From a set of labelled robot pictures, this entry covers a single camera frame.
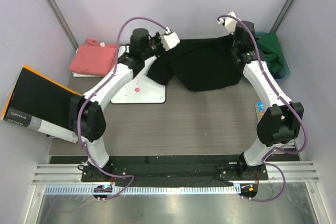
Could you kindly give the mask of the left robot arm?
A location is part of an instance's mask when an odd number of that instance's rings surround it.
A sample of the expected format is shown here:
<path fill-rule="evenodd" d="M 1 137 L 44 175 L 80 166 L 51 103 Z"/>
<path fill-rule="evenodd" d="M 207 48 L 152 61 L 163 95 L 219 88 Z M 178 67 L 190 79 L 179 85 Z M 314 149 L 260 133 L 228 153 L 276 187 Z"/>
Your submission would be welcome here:
<path fill-rule="evenodd" d="M 179 38 L 169 29 L 154 36 L 145 28 L 133 30 L 128 49 L 120 53 L 120 46 L 116 45 L 111 71 L 84 95 L 70 100 L 69 125 L 86 151 L 87 167 L 102 182 L 112 174 L 103 140 L 107 127 L 104 110 L 119 90 L 143 70 L 146 60 L 171 49 L 169 37 L 173 37 L 174 46 L 179 43 Z"/>

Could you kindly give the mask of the folded pink t shirt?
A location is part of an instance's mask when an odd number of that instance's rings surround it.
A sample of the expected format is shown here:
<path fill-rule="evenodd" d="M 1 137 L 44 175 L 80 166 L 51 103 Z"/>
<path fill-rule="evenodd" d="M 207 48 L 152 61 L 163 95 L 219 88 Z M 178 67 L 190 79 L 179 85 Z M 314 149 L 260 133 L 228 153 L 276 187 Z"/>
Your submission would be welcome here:
<path fill-rule="evenodd" d="M 116 44 L 86 39 L 79 45 L 69 70 L 77 74 L 106 76 L 115 65 Z"/>

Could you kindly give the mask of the black t shirt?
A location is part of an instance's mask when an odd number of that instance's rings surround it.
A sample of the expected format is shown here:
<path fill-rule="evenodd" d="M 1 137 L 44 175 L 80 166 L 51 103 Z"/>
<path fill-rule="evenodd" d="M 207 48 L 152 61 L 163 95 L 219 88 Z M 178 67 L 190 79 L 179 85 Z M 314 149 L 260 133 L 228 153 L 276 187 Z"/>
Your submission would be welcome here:
<path fill-rule="evenodd" d="M 222 89 L 239 83 L 243 74 L 232 58 L 233 35 L 182 39 L 151 64 L 147 77 L 168 85 L 173 76 L 193 92 Z"/>

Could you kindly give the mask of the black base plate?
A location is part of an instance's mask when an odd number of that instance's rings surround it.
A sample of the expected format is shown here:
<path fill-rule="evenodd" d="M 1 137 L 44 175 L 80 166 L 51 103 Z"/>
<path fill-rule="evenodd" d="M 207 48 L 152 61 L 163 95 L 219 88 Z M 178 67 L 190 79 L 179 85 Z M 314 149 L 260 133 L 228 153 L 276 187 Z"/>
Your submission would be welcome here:
<path fill-rule="evenodd" d="M 242 155 L 111 156 L 97 168 L 93 163 L 78 166 L 84 182 L 113 181 L 123 185 L 134 176 L 133 186 L 196 186 L 237 180 L 267 180 L 264 164 L 248 166 Z"/>

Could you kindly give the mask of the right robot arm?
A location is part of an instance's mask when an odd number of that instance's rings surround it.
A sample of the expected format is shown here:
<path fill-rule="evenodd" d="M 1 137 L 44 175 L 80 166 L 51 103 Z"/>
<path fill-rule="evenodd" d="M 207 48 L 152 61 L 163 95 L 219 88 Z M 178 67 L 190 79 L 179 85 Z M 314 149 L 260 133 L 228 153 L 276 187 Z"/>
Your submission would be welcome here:
<path fill-rule="evenodd" d="M 252 179 L 273 151 L 298 137 L 304 108 L 300 102 L 292 102 L 270 74 L 257 48 L 254 24 L 238 21 L 233 36 L 232 54 L 264 106 L 264 114 L 256 128 L 257 138 L 241 153 L 237 166 L 239 177 Z"/>

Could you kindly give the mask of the blue plastic basket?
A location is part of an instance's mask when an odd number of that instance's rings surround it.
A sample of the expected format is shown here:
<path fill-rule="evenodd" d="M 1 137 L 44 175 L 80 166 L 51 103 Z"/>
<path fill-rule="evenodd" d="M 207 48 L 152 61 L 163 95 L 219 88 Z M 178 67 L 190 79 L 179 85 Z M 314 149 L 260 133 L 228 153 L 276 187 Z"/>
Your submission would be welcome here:
<path fill-rule="evenodd" d="M 258 37 L 259 35 L 261 35 L 261 34 L 265 34 L 265 33 L 267 33 L 267 32 L 262 32 L 262 31 L 258 31 L 258 32 L 256 32 L 256 36 Z M 262 60 L 264 60 L 264 58 L 263 58 L 263 53 L 260 51 L 260 53 L 261 53 L 261 58 L 262 58 Z M 289 74 L 290 74 L 290 71 L 289 71 L 289 68 L 288 68 L 288 65 L 287 65 L 287 62 L 286 62 L 286 60 L 285 60 L 285 66 L 284 66 L 284 68 L 278 73 L 278 74 L 272 74 L 271 73 L 271 75 L 274 77 L 274 79 L 276 79 L 276 80 L 282 80 L 282 79 L 286 79 L 288 76 L 289 76 Z"/>

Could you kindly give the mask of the aluminium rail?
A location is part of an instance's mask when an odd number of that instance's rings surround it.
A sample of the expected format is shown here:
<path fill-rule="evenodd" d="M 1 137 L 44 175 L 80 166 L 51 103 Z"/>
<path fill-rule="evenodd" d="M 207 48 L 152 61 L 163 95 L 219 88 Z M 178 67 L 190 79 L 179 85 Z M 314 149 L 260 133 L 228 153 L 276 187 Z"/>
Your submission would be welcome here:
<path fill-rule="evenodd" d="M 134 176 L 133 186 L 140 187 L 196 187 L 217 186 L 225 183 L 248 182 L 317 182 L 318 174 L 312 162 L 274 162 L 262 165 L 250 175 L 240 175 L 235 163 L 194 163 L 194 164 L 114 164 L 112 173 L 116 178 L 94 172 L 85 165 L 47 164 L 38 165 L 33 183 L 72 184 L 110 183 L 125 185 Z"/>

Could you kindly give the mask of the green t shirt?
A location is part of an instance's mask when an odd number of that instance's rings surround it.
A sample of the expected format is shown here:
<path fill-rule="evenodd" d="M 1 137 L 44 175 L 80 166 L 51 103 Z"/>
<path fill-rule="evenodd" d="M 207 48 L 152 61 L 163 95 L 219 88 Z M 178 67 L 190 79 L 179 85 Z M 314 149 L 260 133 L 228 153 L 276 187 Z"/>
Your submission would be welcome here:
<path fill-rule="evenodd" d="M 268 69 L 272 74 L 278 74 L 285 66 L 285 59 L 277 34 L 265 33 L 258 37 L 257 46 L 263 54 Z"/>

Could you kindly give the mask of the white whiteboard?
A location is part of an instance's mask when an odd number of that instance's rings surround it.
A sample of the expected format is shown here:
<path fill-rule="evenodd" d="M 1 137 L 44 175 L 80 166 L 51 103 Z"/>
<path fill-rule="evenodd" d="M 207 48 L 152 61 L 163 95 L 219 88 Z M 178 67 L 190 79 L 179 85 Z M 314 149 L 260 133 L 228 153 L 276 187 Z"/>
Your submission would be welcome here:
<path fill-rule="evenodd" d="M 147 74 L 153 56 L 145 61 L 144 68 L 111 99 L 112 104 L 162 104 L 166 101 L 166 86 L 151 80 Z"/>

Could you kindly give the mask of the black clip file folder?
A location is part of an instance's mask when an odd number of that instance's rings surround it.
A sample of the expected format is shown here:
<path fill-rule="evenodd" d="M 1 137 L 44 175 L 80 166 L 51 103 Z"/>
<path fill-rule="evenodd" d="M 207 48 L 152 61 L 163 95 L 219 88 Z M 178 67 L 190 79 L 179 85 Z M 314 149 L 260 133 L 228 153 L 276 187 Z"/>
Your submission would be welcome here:
<path fill-rule="evenodd" d="M 77 143 L 78 137 L 69 124 L 72 97 L 81 97 L 81 94 L 24 65 L 1 119 Z"/>

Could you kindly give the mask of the left aluminium frame post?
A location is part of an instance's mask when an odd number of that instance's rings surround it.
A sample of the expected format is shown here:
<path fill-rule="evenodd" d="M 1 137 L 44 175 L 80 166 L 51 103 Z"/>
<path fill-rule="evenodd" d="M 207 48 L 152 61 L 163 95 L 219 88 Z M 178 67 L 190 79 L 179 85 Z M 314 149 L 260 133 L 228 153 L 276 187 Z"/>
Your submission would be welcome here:
<path fill-rule="evenodd" d="M 78 48 L 78 43 L 67 23 L 67 21 L 65 20 L 58 4 L 56 3 L 55 0 L 45 0 L 49 6 L 49 8 L 51 9 L 51 11 L 53 12 L 55 18 L 57 19 L 59 25 L 61 26 L 63 32 L 65 33 L 66 37 L 68 38 L 70 44 L 72 45 L 72 47 L 74 49 Z"/>

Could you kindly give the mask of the blue book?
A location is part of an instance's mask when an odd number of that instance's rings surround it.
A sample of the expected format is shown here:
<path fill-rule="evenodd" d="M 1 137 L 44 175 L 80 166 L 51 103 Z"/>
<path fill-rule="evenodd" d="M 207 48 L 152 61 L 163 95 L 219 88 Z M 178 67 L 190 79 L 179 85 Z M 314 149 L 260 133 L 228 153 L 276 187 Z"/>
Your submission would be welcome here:
<path fill-rule="evenodd" d="M 263 103 L 262 102 L 257 102 L 255 104 L 255 109 L 256 109 L 257 120 L 259 122 L 264 115 L 264 105 L 263 105 Z"/>

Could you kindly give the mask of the folded white t shirt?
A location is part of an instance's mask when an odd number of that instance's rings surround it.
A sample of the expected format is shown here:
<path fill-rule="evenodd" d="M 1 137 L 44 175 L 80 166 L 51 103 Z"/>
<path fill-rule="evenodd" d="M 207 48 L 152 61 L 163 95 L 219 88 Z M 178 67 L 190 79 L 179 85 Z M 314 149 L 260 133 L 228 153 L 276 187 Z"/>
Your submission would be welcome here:
<path fill-rule="evenodd" d="M 72 75 L 75 78 L 101 78 L 101 76 L 91 75 L 91 74 L 80 74 L 73 72 Z"/>

